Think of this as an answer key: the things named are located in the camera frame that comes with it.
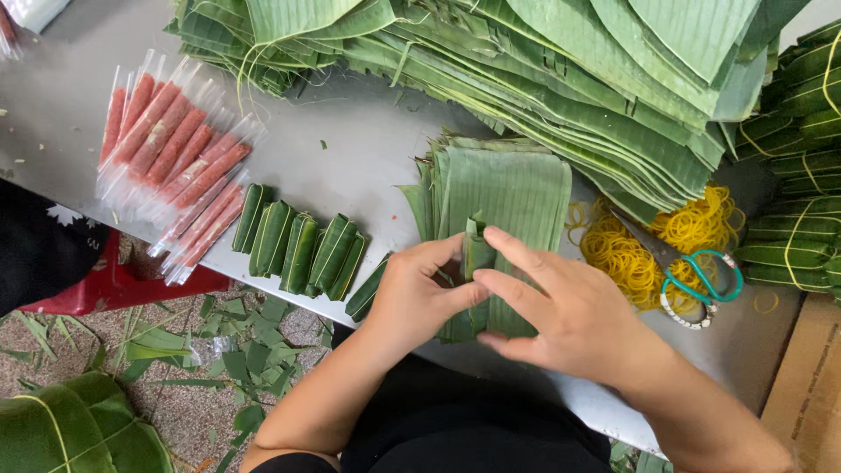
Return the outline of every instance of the pink meat roll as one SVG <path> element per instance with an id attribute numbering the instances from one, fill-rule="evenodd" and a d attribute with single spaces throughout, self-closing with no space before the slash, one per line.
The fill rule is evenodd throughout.
<path id="1" fill-rule="evenodd" d="M 201 197 L 210 186 L 212 186 L 217 179 L 225 175 L 232 167 L 234 167 L 243 157 L 251 152 L 251 146 L 246 143 L 239 143 L 232 147 L 224 156 L 217 159 L 210 164 L 208 168 L 201 173 L 190 185 L 178 195 L 175 199 L 175 206 L 178 209 L 183 209 L 188 205 L 195 203 L 196 199 Z"/>

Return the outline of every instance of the stainless steel table surface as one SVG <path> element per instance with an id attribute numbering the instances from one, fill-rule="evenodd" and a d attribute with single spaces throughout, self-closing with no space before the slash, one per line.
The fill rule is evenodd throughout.
<path id="1" fill-rule="evenodd" d="M 161 32 L 170 18 L 167 0 L 74 0 L 37 42 L 32 35 L 24 37 L 25 58 L 0 63 L 0 109 L 8 110 L 0 118 L 0 169 L 12 170 L 11 182 L 136 237 L 154 238 L 151 226 L 115 223 L 111 211 L 94 198 L 94 180 L 114 68 L 137 67 L 150 47 L 174 55 L 178 39 Z M 232 77 L 208 69 L 227 83 L 227 98 L 235 104 Z M 247 167 L 253 180 L 277 186 L 281 197 L 298 210 L 308 210 L 323 222 L 341 212 L 371 237 L 353 292 L 388 250 L 419 241 L 410 208 L 392 187 L 416 182 L 410 157 L 421 156 L 428 149 L 427 139 L 438 136 L 442 125 L 470 136 L 492 132 L 456 104 L 407 90 L 395 105 L 397 89 L 389 88 L 386 80 L 344 74 L 337 68 L 327 74 L 326 80 L 314 77 L 300 97 L 289 101 L 254 90 L 252 104 L 244 94 L 246 112 L 256 111 L 269 130 Z M 579 175 L 575 178 L 573 201 L 591 201 L 595 190 Z M 752 205 L 747 198 L 738 203 Z M 229 229 L 203 264 L 336 322 L 352 324 L 341 302 L 282 293 L 277 278 L 247 276 L 248 257 L 230 250 L 232 235 Z M 566 238 L 562 241 L 562 254 L 581 258 L 577 247 Z M 758 412 L 798 311 L 796 291 L 777 294 L 779 307 L 761 316 L 753 308 L 754 289 L 748 287 L 701 332 L 680 327 L 657 311 L 641 317 Z M 524 369 L 473 344 L 430 342 L 418 353 L 464 372 L 529 385 L 566 402 L 592 428 L 658 451 L 643 417 L 603 386 Z M 686 402 L 691 408 L 692 400 Z"/>

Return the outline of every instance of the speckled tile floor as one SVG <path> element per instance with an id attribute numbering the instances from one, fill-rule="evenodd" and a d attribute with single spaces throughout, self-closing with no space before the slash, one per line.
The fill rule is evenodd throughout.
<path id="1" fill-rule="evenodd" d="M 254 306 L 257 298 L 262 298 L 261 294 L 241 290 L 213 295 L 217 298 L 217 304 L 242 297 L 246 307 Z M 184 315 L 165 324 L 164 328 L 170 332 L 196 328 L 201 322 L 198 311 L 203 301 L 204 297 L 201 295 L 165 301 L 166 306 L 173 311 L 188 310 Z M 118 375 L 125 369 L 125 362 L 119 367 L 113 367 L 113 359 L 116 355 L 115 347 L 122 337 L 126 311 L 101 312 L 79 319 L 105 343 L 108 355 L 103 369 L 112 375 Z M 142 314 L 143 320 L 151 323 L 161 322 L 171 316 L 154 305 L 145 306 Z M 51 317 L 42 315 L 41 318 L 47 322 Z M 329 351 L 320 346 L 321 340 L 317 336 L 319 327 L 320 323 L 316 320 L 315 313 L 304 309 L 297 309 L 287 315 L 280 327 L 281 333 L 295 347 L 315 347 L 299 355 L 298 360 L 305 371 L 311 369 L 315 361 Z M 80 375 L 98 345 L 93 337 L 80 328 L 68 328 L 78 351 L 54 329 L 50 332 L 49 344 L 57 360 L 45 358 L 37 371 L 34 364 L 27 364 L 0 353 L 0 396 L 10 397 L 25 392 L 19 379 L 48 385 Z M 11 317 L 0 327 L 0 348 L 40 351 L 29 329 L 15 317 Z M 241 406 L 235 405 L 234 393 L 230 389 L 211 391 L 205 387 L 156 385 L 152 382 L 175 378 L 202 378 L 206 377 L 205 373 L 205 367 L 199 367 L 195 373 L 190 374 L 156 361 L 136 382 L 123 386 L 135 410 L 151 420 L 173 457 L 182 462 L 185 471 L 195 471 L 206 459 L 213 459 L 213 462 L 206 465 L 202 471 L 214 471 L 219 460 L 227 452 L 229 441 L 237 434 L 232 425 L 234 415 Z M 237 455 L 227 471 L 239 470 L 241 454 L 242 452 Z"/>

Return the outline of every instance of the black pants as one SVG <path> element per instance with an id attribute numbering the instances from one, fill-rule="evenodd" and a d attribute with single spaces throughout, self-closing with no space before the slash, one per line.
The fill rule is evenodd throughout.
<path id="1" fill-rule="evenodd" d="M 353 332 L 336 324 L 332 347 Z M 573 439 L 606 464 L 610 459 L 608 438 L 585 426 L 567 407 L 410 354 L 386 374 L 359 417 L 341 462 L 348 471 L 367 471 L 401 441 L 465 423 L 493 423 L 541 439 Z"/>

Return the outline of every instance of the cut banana leaf piece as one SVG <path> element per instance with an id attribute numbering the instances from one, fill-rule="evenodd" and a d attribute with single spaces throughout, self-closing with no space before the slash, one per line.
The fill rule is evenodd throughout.
<path id="1" fill-rule="evenodd" d="M 248 258 L 248 274 L 250 276 L 266 276 L 266 273 L 261 273 L 258 268 L 260 260 L 260 243 L 266 235 L 266 224 L 268 223 L 268 205 L 265 206 L 260 214 L 260 223 L 257 225 L 257 233 L 254 236 L 254 246 L 251 249 L 251 257 Z"/>
<path id="2" fill-rule="evenodd" d="M 318 233 L 318 222 L 309 214 L 300 213 L 295 217 L 283 260 L 280 290 L 296 295 L 306 290 Z"/>
<path id="3" fill-rule="evenodd" d="M 353 275 L 356 274 L 359 268 L 359 262 L 362 261 L 362 251 L 365 248 L 365 237 L 362 233 L 357 232 L 354 236 L 351 250 L 345 257 L 345 262 L 341 266 L 339 275 L 336 276 L 336 282 L 333 283 L 327 293 L 327 298 L 330 300 L 345 300 L 348 288 L 351 287 Z"/>
<path id="4" fill-rule="evenodd" d="M 347 254 L 357 240 L 357 226 L 342 214 L 333 217 L 327 226 L 324 241 L 315 254 L 309 283 L 323 292 L 331 289 Z"/>
<path id="5" fill-rule="evenodd" d="M 465 282 L 473 282 L 473 271 L 493 268 L 496 265 L 497 252 L 484 240 L 485 223 L 481 220 L 481 211 L 468 218 L 467 229 L 462 245 L 462 276 Z M 482 332 L 488 325 L 490 300 L 483 300 L 468 309 L 473 335 Z"/>
<path id="6" fill-rule="evenodd" d="M 383 277 L 385 266 L 389 262 L 391 254 L 392 253 L 389 252 L 383 256 L 383 259 L 379 262 L 371 275 L 365 279 L 365 282 L 359 286 L 357 292 L 353 293 L 353 296 L 351 296 L 350 300 L 347 301 L 347 304 L 345 305 L 345 313 L 348 316 L 351 316 L 351 319 L 354 322 L 361 322 L 362 319 L 368 315 L 368 311 L 371 310 L 373 298 L 377 295 L 377 289 L 379 288 L 379 281 Z"/>
<path id="7" fill-rule="evenodd" d="M 235 252 L 251 254 L 254 237 L 260 226 L 263 207 L 274 199 L 274 188 L 268 185 L 252 184 L 246 192 L 246 202 L 242 207 L 240 224 L 234 234 L 233 249 Z"/>
<path id="8" fill-rule="evenodd" d="M 255 243 L 257 247 L 252 250 L 252 252 L 257 252 L 258 275 L 268 277 L 272 274 L 278 276 L 281 274 L 295 215 L 295 209 L 282 200 L 269 205 L 263 217 L 266 224 L 260 241 Z"/>

